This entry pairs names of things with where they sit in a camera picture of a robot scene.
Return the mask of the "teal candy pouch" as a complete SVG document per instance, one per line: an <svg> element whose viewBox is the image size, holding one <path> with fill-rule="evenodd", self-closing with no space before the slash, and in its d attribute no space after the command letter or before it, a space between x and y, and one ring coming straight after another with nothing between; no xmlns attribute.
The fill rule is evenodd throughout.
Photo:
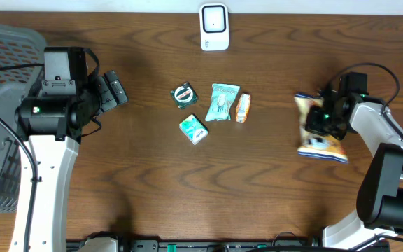
<svg viewBox="0 0 403 252"><path fill-rule="evenodd" d="M231 120L229 110L239 93L238 85L224 83L212 84L211 105L205 117L205 121Z"/></svg>

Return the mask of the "green white tissue pack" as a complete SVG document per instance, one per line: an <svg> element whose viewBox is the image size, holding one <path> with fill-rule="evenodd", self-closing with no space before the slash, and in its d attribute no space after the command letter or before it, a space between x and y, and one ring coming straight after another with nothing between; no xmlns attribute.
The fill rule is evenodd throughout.
<svg viewBox="0 0 403 252"><path fill-rule="evenodd" d="M208 136L208 129L194 114L190 114L184 119L179 124L179 128L194 145L197 145L203 138Z"/></svg>

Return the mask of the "dark green round-logo packet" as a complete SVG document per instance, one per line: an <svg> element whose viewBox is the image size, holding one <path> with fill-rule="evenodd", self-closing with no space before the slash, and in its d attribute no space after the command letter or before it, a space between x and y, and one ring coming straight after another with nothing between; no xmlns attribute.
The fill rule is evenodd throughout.
<svg viewBox="0 0 403 252"><path fill-rule="evenodd" d="M184 82L171 90L170 95L179 109L185 109L198 101L197 93L189 82Z"/></svg>

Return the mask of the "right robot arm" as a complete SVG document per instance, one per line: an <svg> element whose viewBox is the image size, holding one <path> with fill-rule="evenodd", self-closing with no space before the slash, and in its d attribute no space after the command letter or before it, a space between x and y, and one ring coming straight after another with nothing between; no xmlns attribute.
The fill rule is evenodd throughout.
<svg viewBox="0 0 403 252"><path fill-rule="evenodd" d="M359 134L372 161L356 199L356 209L323 229L320 247L363 251L382 240L403 242L403 129L388 103L367 92L367 75L338 76L339 87L320 91L323 104L310 109L308 132L342 140Z"/></svg>

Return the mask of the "yellow blue snack bag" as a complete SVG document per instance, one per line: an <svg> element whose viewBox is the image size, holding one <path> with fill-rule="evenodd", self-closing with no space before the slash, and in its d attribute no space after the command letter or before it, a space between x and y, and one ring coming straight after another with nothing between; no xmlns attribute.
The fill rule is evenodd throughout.
<svg viewBox="0 0 403 252"><path fill-rule="evenodd" d="M301 136L301 144L297 149L297 154L309 158L334 160L346 164L348 157L339 140L330 135L321 136L305 130L310 108L313 106L321 107L323 105L323 98L298 92L295 94L294 100L299 109L299 130Z"/></svg>

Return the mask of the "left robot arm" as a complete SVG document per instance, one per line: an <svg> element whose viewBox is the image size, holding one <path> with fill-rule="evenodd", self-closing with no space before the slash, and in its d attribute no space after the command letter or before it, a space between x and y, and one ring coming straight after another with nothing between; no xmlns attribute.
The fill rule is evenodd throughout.
<svg viewBox="0 0 403 252"><path fill-rule="evenodd" d="M15 110L21 179L11 251L66 251L71 173L83 128L128 101L114 71L87 69L89 48L47 47L44 77Z"/></svg>

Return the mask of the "small orange white packet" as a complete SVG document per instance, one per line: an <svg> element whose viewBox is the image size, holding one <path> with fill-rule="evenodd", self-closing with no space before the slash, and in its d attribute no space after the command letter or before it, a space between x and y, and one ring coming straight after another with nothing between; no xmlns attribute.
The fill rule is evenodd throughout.
<svg viewBox="0 0 403 252"><path fill-rule="evenodd" d="M251 96L243 93L236 107L236 122L245 123L250 110Z"/></svg>

